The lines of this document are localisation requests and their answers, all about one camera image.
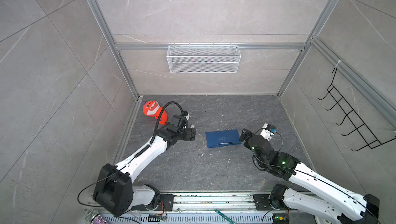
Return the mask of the blue envelope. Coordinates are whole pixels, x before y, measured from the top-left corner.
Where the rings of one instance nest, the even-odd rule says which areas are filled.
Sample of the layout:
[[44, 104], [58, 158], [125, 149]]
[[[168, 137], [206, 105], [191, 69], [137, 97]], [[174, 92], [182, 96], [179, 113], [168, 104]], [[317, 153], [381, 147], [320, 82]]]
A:
[[241, 145], [238, 130], [206, 132], [205, 136], [208, 148]]

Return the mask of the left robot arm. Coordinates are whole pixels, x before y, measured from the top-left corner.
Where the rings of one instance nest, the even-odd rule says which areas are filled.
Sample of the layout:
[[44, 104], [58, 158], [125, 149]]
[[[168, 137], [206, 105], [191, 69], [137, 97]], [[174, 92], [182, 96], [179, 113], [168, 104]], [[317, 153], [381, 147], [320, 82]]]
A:
[[115, 165], [104, 165], [94, 187], [92, 199], [96, 207], [103, 207], [113, 216], [120, 217], [137, 206], [156, 209], [160, 191], [149, 185], [133, 187], [137, 176], [158, 156], [165, 153], [178, 141], [194, 141], [196, 129], [189, 125], [189, 113], [176, 101], [165, 104], [176, 105], [180, 114], [161, 125], [156, 122], [151, 138], [135, 153]]

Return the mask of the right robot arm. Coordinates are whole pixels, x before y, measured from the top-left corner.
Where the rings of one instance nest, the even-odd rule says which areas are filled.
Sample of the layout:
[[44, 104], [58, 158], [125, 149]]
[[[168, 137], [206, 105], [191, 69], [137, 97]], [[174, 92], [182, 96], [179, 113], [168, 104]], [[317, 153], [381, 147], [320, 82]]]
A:
[[332, 224], [378, 224], [379, 199], [352, 192], [316, 173], [297, 158], [272, 148], [274, 130], [267, 127], [253, 133], [243, 129], [239, 140], [251, 150], [252, 161], [260, 170], [299, 185], [310, 191], [309, 196], [277, 184], [269, 202], [276, 210], [294, 209], [327, 220]]

